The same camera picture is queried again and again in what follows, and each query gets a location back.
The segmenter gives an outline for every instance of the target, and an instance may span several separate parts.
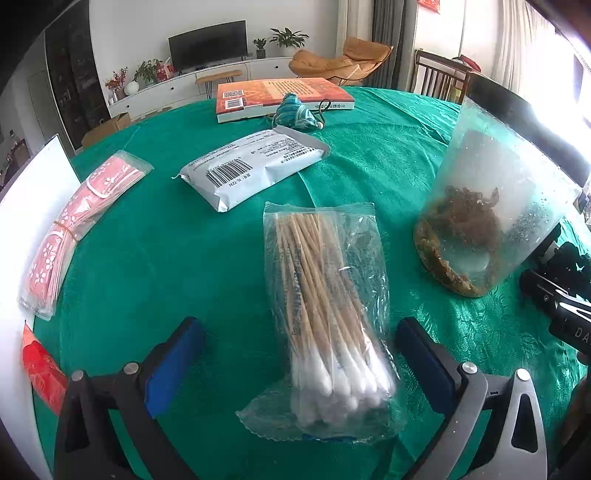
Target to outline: red packet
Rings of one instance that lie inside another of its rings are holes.
[[[22,331],[22,365],[33,389],[52,412],[59,416],[68,379],[27,324]]]

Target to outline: television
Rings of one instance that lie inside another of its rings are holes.
[[[168,45],[173,66],[177,70],[246,56],[246,21],[212,25],[181,33],[170,37]]]

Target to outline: green tablecloth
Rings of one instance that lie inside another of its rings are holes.
[[[248,432],[236,410],[281,377],[274,321],[263,276],[264,203],[334,206],[374,202],[391,290],[391,325],[414,315],[458,360],[485,372],[530,370],[547,431],[553,434],[581,371],[574,350],[550,336],[548,319],[522,299],[518,274],[481,299],[440,286],[421,266],[412,226],[457,118],[457,105],[393,90],[352,87],[355,110],[329,112],[313,135],[325,160],[217,213],[182,180],[189,161],[267,128],[264,118],[218,125],[214,101],[162,113],[105,139],[73,160],[84,179],[115,151],[155,170],[125,193],[78,245],[57,314],[37,320],[35,334],[69,375],[115,372],[144,359],[188,315],[203,321],[207,347],[159,421],[204,480],[399,478],[441,422],[402,362],[408,426],[376,445],[272,442]],[[578,218],[563,239],[591,245]],[[53,465],[57,419],[36,397],[37,424]],[[148,474],[116,428],[137,474]],[[472,452],[476,443],[470,442]],[[467,468],[463,459],[457,472]]]

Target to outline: metal screw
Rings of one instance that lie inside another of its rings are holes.
[[[74,373],[72,373],[72,376],[70,378],[74,382],[79,382],[80,380],[82,380],[82,377],[84,377],[84,372],[82,370],[76,370]]]
[[[464,362],[462,363],[462,370],[464,370],[464,372],[466,372],[469,375],[473,375],[476,372],[478,372],[478,367],[476,366],[476,364],[473,364],[472,362]]]
[[[136,362],[129,362],[123,367],[123,371],[126,375],[136,374],[139,370],[139,365]]]
[[[527,381],[531,380],[531,375],[525,368],[518,368],[517,369],[517,378],[519,378],[523,382],[527,382]]]

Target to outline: wooden stool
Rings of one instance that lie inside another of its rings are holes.
[[[195,74],[195,85],[200,83],[205,84],[205,92],[207,93],[207,98],[212,97],[213,93],[213,82],[216,80],[226,79],[226,82],[232,83],[234,81],[234,77],[241,77],[242,70],[229,70],[228,72],[220,72],[214,73],[213,75],[206,75],[205,77],[197,77]]]

